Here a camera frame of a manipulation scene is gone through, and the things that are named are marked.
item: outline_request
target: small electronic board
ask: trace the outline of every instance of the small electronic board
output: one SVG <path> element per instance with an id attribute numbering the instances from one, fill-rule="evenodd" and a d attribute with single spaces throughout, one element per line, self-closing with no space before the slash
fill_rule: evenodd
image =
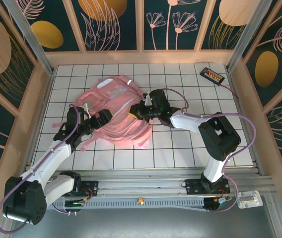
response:
<path id="1" fill-rule="evenodd" d="M 200 73 L 201 76 L 208 79 L 209 81 L 213 82 L 214 84 L 217 84 L 218 86 L 224 81 L 224 77 L 219 75 L 218 73 L 215 73 L 214 71 L 210 70 L 209 68 L 204 68 L 202 72 Z"/>

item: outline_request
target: brass knob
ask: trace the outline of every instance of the brass knob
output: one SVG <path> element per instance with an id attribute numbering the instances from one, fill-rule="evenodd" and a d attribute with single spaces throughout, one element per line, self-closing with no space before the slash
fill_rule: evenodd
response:
<path id="1" fill-rule="evenodd" d="M 138 204 L 139 204 L 139 205 L 144 205 L 144 199 L 141 198 L 141 197 L 139 197 L 139 198 L 138 198 Z"/>

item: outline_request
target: pink backpack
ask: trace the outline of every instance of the pink backpack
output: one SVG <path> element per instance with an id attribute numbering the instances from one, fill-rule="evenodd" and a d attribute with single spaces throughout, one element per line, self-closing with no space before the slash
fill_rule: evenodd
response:
<path id="1" fill-rule="evenodd" d="M 101 109 L 109 109 L 113 115 L 108 124 L 93 132 L 81 151 L 85 151 L 90 143 L 99 138 L 122 147 L 137 145 L 145 148 L 149 143 L 152 127 L 146 121 L 129 115 L 130 107 L 141 100 L 143 92 L 126 76 L 99 79 L 97 85 L 80 95 L 74 102 L 75 106 L 83 107 L 90 115 Z"/>

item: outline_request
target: white grid mat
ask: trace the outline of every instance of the white grid mat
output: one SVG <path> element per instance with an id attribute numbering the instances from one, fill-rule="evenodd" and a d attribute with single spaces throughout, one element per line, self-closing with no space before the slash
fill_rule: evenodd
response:
<path id="1" fill-rule="evenodd" d="M 58 128 L 52 128 L 52 124 L 66 121 L 69 104 L 79 94 L 94 86 L 99 78 L 127 75 L 144 92 L 162 87 L 177 90 L 189 101 L 188 112 L 194 114 L 236 113 L 232 93 L 199 75 L 204 67 L 224 76 L 223 85 L 229 86 L 224 66 L 219 63 L 60 65 L 33 163 L 43 156 L 58 131 Z M 173 107 L 181 108 L 185 105 L 176 93 L 169 91 L 167 97 Z M 239 146 L 246 145 L 240 119 L 228 119 L 242 139 Z M 92 143 L 85 152 L 81 152 L 80 148 L 81 145 L 58 170 L 205 167 L 209 158 L 199 134 L 157 125 L 153 126 L 152 140 L 146 149 L 133 146 L 121 148 L 101 140 Z M 249 151 L 240 153 L 228 166 L 253 166 Z"/>

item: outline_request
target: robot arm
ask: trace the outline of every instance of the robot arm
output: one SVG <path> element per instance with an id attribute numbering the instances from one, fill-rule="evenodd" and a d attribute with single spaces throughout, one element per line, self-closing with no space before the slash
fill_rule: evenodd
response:
<path id="1" fill-rule="evenodd" d="M 46 208 L 51 203 L 66 193 L 80 192 L 81 179 L 77 173 L 65 171 L 61 172 L 55 180 L 49 182 L 49 179 L 58 166 L 75 151 L 81 143 L 81 138 L 107 124 L 112 115 L 109 110 L 101 110 L 99 117 L 90 117 L 83 108 L 77 107 L 77 110 L 79 112 L 79 125 L 75 132 L 65 142 L 61 143 L 76 126 L 77 113 L 74 108 L 70 108 L 67 114 L 67 122 L 61 126 L 59 132 L 54 136 L 54 141 L 48 151 L 20 177 L 11 177 L 7 180 L 5 195 L 22 179 L 32 174 L 4 203 L 3 215 L 5 217 L 36 225 L 42 220 Z"/>
<path id="2" fill-rule="evenodd" d="M 145 95 L 146 100 L 133 105 L 130 114 L 137 119 L 158 118 L 162 125 L 200 133 L 210 155 L 201 175 L 202 186 L 212 191 L 222 180 L 222 169 L 227 157 L 237 149 L 241 139 L 226 117 L 206 119 L 181 112 L 171 107 L 164 91 L 157 89 Z"/>

